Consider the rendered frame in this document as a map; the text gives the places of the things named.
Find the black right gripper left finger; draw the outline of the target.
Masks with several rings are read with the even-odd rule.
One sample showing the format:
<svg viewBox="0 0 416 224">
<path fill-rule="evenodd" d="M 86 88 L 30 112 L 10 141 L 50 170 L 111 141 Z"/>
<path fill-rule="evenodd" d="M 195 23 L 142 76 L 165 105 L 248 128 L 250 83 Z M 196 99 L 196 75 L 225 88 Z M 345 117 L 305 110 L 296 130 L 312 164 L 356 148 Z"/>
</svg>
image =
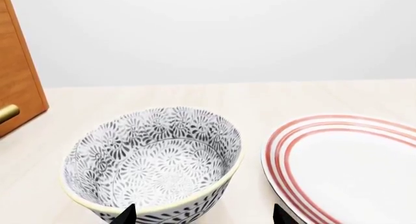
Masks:
<svg viewBox="0 0 416 224">
<path fill-rule="evenodd" d="M 135 204 L 131 204 L 115 219 L 115 224 L 136 224 L 136 218 Z"/>
</svg>

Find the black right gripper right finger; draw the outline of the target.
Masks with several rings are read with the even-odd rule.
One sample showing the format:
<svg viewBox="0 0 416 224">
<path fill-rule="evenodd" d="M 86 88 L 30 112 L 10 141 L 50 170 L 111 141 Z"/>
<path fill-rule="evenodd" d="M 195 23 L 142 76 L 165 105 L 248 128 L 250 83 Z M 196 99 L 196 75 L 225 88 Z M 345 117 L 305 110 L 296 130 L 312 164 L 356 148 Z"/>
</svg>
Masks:
<svg viewBox="0 0 416 224">
<path fill-rule="evenodd" d="M 274 204 L 273 222 L 274 224 L 291 224 L 291 216 L 279 204 Z"/>
</svg>

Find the white plate with red rings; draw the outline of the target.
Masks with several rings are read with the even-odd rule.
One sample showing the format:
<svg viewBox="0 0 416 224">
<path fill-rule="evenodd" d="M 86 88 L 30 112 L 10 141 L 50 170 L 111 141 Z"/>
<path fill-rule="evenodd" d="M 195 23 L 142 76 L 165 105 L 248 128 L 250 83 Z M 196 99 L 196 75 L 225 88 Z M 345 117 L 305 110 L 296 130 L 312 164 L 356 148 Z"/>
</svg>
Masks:
<svg viewBox="0 0 416 224">
<path fill-rule="evenodd" d="M 296 118 L 272 132 L 261 164 L 307 224 L 416 224 L 416 126 L 349 114 Z"/>
</svg>

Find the wooden cabinet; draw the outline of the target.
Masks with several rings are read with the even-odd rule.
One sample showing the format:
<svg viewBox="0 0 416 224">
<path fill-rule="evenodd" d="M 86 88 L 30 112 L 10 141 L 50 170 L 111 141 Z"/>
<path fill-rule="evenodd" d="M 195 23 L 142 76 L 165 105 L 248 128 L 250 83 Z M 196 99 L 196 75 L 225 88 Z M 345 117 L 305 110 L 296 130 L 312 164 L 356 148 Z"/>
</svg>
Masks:
<svg viewBox="0 0 416 224">
<path fill-rule="evenodd" d="M 11 0 L 0 0 L 0 108 L 20 113 L 0 124 L 0 138 L 46 112 L 49 104 Z"/>
</svg>

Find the floral patterned ceramic bowl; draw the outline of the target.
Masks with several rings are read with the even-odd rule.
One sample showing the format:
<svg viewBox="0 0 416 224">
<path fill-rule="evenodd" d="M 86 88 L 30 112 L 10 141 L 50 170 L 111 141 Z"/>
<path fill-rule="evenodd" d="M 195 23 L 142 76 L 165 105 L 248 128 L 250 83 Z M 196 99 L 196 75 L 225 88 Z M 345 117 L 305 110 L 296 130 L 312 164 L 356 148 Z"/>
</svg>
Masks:
<svg viewBox="0 0 416 224">
<path fill-rule="evenodd" d="M 223 116 L 149 108 L 83 136 L 60 179 L 69 198 L 107 223 L 134 205 L 135 224 L 190 224 L 222 197 L 242 158 L 241 134 Z"/>
</svg>

